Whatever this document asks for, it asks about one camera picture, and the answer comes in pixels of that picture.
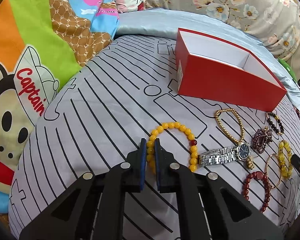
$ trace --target metal rivet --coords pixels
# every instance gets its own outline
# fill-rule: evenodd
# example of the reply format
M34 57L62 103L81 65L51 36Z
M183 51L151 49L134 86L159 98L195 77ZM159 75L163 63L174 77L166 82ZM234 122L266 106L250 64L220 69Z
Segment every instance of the metal rivet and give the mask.
M83 175L83 178L84 179L91 179L93 176L93 174L91 172L86 172L84 175Z
M128 169L130 168L130 163L121 163L120 167L123 169Z
M180 164L179 163L171 163L170 168L173 170L177 170L180 168Z
M210 172L208 174L208 178L211 179L211 180L215 180L218 178L218 174L216 174L215 172Z

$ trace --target watch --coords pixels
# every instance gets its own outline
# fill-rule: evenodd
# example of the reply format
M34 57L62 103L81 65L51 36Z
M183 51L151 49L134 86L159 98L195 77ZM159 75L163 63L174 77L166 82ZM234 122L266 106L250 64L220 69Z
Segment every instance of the watch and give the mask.
M199 166L216 165L229 163L232 161L245 161L251 153L250 144L246 142L239 143L238 146L226 147L205 152L198 156Z

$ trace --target cartoon blanket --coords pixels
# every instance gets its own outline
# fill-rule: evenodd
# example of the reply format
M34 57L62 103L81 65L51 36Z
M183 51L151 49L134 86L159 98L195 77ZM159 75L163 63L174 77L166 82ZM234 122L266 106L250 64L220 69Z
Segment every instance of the cartoon blanket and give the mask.
M117 25L113 0L3 0L0 192L9 193L38 118L81 66L109 45Z

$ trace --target orange fabric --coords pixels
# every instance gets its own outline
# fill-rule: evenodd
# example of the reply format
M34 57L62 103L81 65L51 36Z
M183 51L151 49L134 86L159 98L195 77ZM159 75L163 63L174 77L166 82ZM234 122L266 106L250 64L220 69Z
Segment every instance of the orange fabric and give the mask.
M19 34L10 2L3 0L0 4L0 62L8 72L14 70L24 47L25 44Z

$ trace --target red box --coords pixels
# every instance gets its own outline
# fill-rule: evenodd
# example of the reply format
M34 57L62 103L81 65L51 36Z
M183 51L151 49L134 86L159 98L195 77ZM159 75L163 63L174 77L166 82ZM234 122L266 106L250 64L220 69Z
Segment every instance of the red box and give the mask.
M272 112L287 93L251 51L196 31L178 29L178 93Z

